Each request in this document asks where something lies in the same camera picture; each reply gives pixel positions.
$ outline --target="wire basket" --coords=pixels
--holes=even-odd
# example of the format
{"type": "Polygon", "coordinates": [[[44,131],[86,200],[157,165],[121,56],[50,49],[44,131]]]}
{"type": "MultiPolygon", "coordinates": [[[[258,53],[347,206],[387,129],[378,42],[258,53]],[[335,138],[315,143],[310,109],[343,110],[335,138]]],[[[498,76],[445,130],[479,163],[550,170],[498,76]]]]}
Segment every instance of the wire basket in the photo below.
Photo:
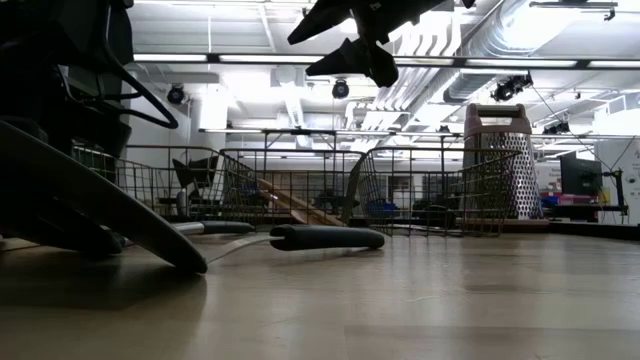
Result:
{"type": "Polygon", "coordinates": [[[497,236],[518,151],[381,147],[363,158],[359,199],[388,235],[497,236]],[[474,165],[463,166],[472,157],[474,165]]]}
{"type": "Polygon", "coordinates": [[[282,224],[348,226],[363,153],[340,150],[224,149],[216,192],[221,217],[258,229],[282,224]]]}
{"type": "Polygon", "coordinates": [[[72,156],[170,222],[203,219],[221,202],[214,187],[220,154],[209,148],[129,145],[115,158],[76,146],[72,156]]]}

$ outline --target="air duct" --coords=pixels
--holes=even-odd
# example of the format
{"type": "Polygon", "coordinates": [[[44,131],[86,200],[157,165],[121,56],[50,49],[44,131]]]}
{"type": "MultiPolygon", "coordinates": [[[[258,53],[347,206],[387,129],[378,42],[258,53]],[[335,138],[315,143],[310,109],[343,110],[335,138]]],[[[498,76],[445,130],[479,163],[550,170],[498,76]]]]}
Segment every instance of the air duct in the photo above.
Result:
{"type": "MultiPolygon", "coordinates": [[[[490,15],[478,32],[460,49],[464,57],[517,57],[529,56],[556,37],[571,21],[563,10],[548,11],[530,8],[531,0],[505,0],[490,15]]],[[[495,78],[495,74],[461,73],[456,69],[442,69],[434,77],[416,104],[446,102],[463,104],[473,94],[495,78]],[[457,78],[441,97],[436,98],[439,86],[452,77],[457,78]]]]}
{"type": "MultiPolygon", "coordinates": [[[[460,22],[453,13],[453,2],[446,5],[440,11],[422,14],[418,25],[404,30],[398,55],[453,55],[460,46],[460,22]]],[[[393,87],[379,91],[374,107],[405,110],[435,73],[434,69],[400,69],[399,80],[393,87]]]]}
{"type": "MultiPolygon", "coordinates": [[[[296,129],[305,128],[304,113],[302,112],[302,103],[298,91],[299,79],[298,69],[291,65],[278,66],[272,72],[272,79],[275,78],[277,85],[280,85],[285,91],[284,103],[287,107],[290,126],[296,129]]],[[[296,149],[313,149],[313,139],[309,136],[296,136],[296,149]]]]}

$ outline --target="wooden ramp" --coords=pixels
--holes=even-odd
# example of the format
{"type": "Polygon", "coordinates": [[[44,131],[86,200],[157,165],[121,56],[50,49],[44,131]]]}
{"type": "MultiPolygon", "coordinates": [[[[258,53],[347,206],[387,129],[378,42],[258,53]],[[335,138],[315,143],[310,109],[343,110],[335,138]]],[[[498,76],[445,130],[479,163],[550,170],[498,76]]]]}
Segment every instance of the wooden ramp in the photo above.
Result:
{"type": "Polygon", "coordinates": [[[273,202],[276,206],[289,210],[291,216],[303,224],[346,226],[335,216],[316,209],[306,201],[292,195],[286,190],[280,189],[266,180],[258,179],[258,186],[262,196],[270,202],[273,202]]]}

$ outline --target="basket handle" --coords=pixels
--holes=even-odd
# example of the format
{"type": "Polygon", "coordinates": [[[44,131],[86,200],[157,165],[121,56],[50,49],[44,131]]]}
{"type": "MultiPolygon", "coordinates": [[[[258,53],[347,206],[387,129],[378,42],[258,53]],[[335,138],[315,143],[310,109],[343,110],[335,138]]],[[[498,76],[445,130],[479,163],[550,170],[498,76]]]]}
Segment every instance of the basket handle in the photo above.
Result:
{"type": "Polygon", "coordinates": [[[464,123],[464,136],[479,133],[512,132],[531,135],[531,123],[527,118],[524,105],[479,105],[467,106],[467,118],[464,123]],[[484,125],[481,118],[497,117],[511,118],[509,125],[484,125]]]}

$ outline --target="wooden floor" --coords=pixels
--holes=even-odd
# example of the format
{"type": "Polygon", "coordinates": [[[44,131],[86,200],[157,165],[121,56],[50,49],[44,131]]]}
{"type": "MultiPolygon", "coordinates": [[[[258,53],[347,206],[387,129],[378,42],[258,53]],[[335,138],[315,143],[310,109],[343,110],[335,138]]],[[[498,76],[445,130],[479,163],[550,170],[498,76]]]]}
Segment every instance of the wooden floor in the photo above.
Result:
{"type": "Polygon", "coordinates": [[[380,251],[259,245],[205,276],[139,248],[106,260],[0,254],[0,359],[638,358],[635,243],[507,234],[397,237],[380,251]]]}

